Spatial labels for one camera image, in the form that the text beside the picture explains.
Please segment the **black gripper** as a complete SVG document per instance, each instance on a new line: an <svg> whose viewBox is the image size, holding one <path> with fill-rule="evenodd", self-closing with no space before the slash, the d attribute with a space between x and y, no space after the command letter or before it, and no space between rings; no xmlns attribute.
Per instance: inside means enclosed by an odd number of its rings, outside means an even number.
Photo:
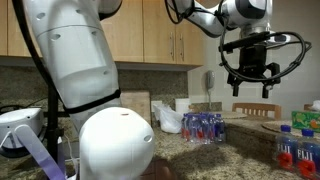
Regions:
<svg viewBox="0 0 320 180"><path fill-rule="evenodd" d="M267 50L265 45L253 45L242 48L240 50L238 72L250 78L263 78L267 68L271 71L272 76L277 75L280 72L280 65L270 63L266 66L266 54ZM238 96L239 85L242 82L242 78L236 77L231 73L228 74L227 83L232 87L234 97ZM279 84L280 82L280 78L264 82L262 97L267 99L269 97L269 91L273 89L275 84Z"/></svg>

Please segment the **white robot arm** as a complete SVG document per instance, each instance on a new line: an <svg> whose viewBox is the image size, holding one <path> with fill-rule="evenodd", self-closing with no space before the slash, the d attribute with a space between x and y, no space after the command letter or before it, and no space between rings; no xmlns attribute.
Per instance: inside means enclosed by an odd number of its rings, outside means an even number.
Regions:
<svg viewBox="0 0 320 180"><path fill-rule="evenodd" d="M102 28L122 0L12 0L30 54L79 133L80 180L139 180L151 162L151 126L120 102Z"/></svg>

